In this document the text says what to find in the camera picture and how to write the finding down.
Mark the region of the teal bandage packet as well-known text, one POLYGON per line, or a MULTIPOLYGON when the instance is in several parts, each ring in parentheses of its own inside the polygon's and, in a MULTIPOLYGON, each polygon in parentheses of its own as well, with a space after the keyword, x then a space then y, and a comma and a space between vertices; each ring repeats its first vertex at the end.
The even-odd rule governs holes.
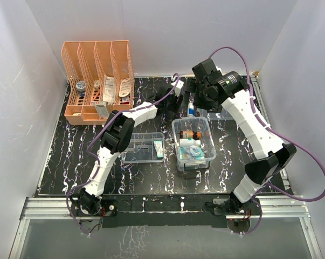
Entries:
POLYGON ((179 148, 179 158, 198 160, 204 158, 204 153, 199 146, 184 146, 179 148))

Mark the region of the clear plastic box lid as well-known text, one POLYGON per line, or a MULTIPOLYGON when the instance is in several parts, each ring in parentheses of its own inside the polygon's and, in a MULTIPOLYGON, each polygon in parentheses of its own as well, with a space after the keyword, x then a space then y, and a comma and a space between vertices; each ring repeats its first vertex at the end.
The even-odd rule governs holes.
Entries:
POLYGON ((205 116, 209 121, 222 121, 222 120, 233 120, 232 115, 228 111, 221 111, 220 113, 206 113, 205 116))

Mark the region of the white gauze packet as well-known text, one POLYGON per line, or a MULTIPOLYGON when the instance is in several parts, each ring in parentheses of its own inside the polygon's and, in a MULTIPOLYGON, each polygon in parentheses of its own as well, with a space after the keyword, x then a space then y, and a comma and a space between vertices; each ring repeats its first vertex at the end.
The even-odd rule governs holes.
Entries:
POLYGON ((158 158, 164 158, 163 143, 161 140, 154 141, 154 148, 158 158))

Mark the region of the white green medicine bottle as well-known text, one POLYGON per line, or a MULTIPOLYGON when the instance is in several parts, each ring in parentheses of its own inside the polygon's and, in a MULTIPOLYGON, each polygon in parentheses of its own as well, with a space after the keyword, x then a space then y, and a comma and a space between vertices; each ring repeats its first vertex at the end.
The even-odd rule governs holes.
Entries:
POLYGON ((180 147, 200 146, 201 141, 195 139, 179 139, 180 147))

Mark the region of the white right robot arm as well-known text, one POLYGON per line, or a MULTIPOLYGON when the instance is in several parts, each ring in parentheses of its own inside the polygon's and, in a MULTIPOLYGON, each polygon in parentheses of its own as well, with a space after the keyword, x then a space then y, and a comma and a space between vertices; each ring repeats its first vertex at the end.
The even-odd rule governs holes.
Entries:
POLYGON ((211 58, 192 71, 195 77, 186 84, 185 91, 194 94, 193 105, 209 113, 227 111, 253 149, 254 160, 245 165, 239 185, 221 204, 228 212, 242 214, 248 210, 253 196, 288 164, 296 147, 268 131, 265 118, 255 106, 249 78, 234 71, 222 74, 211 58))

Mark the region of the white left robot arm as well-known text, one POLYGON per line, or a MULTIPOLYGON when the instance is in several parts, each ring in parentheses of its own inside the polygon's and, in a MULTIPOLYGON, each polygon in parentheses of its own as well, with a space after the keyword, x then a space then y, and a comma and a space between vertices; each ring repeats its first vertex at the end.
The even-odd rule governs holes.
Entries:
POLYGON ((170 84, 159 87, 158 92, 142 104, 123 112, 114 110, 101 130, 91 142, 87 151, 96 158, 87 182, 77 195, 75 206, 89 215, 96 215, 101 209, 100 196, 105 182, 118 156, 129 146, 133 129, 143 122, 153 119, 163 108, 172 109, 182 101, 183 82, 177 74, 170 84))

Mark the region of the brown medicine bottle orange cap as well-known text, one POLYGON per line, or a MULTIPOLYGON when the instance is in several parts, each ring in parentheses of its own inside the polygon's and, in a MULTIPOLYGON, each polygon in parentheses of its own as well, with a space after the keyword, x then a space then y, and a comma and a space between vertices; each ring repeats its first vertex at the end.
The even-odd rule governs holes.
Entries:
POLYGON ((199 140, 201 137, 202 137, 202 133, 200 131, 181 130, 179 133, 180 139, 199 140))

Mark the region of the white blue bandage roll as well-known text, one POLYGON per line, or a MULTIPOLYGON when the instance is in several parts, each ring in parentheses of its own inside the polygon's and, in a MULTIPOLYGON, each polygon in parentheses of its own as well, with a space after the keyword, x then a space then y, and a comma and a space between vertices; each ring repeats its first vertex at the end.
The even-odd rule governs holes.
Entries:
POLYGON ((188 104, 187 116, 188 117, 194 117, 195 116, 194 106, 193 106, 192 103, 188 104))

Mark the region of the clear plastic storage box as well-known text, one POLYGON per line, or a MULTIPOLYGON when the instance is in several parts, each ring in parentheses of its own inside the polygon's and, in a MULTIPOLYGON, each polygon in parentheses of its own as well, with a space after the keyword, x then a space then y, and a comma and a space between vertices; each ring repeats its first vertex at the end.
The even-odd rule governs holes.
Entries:
POLYGON ((205 117, 185 117, 172 122, 177 170, 190 172, 209 169, 216 148, 205 117))

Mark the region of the clear divided tray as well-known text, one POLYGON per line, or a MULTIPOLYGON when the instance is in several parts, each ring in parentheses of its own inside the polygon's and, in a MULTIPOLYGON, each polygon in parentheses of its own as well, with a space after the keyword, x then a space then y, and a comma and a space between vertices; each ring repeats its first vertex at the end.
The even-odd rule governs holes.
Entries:
POLYGON ((161 140, 164 150, 164 134, 162 132, 133 133, 129 146, 121 154, 123 163, 157 163, 163 162, 164 158, 158 158, 154 141, 161 140))

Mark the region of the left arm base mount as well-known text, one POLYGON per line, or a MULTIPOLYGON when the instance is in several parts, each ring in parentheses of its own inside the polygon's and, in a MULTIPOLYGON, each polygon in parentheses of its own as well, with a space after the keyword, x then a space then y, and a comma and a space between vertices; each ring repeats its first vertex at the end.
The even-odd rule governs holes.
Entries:
POLYGON ((113 199, 102 199, 87 193, 72 195, 69 198, 71 211, 75 216, 97 216, 103 224, 105 217, 117 216, 118 202, 113 199))

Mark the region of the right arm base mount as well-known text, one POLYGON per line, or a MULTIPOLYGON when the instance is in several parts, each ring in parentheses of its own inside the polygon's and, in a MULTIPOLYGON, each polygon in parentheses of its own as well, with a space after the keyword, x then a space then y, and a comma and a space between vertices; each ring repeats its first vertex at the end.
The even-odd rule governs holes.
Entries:
POLYGON ((224 216, 227 226, 234 232, 248 231, 251 217, 259 216, 259 206, 252 200, 241 203, 234 195, 228 199, 215 198, 205 202, 205 208, 215 216, 224 216))

